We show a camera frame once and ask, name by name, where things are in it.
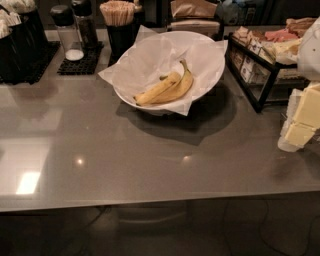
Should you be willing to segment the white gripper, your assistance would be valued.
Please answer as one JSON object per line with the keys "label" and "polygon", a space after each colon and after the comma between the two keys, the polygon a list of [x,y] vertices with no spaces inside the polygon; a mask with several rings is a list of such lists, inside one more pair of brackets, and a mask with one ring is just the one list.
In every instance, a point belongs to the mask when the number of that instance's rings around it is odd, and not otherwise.
{"label": "white gripper", "polygon": [[[298,72],[310,81],[320,80],[320,17],[305,32],[297,57]],[[289,123],[320,128],[320,84],[310,83],[303,90],[294,89],[287,107]]]}

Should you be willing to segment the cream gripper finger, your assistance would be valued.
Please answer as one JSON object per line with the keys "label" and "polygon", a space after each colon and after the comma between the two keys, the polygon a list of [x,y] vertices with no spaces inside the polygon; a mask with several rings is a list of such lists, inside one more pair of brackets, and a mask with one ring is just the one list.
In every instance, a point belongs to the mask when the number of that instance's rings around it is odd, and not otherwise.
{"label": "cream gripper finger", "polygon": [[278,148],[286,152],[296,152],[303,149],[314,134],[314,128],[285,121],[280,132]]}

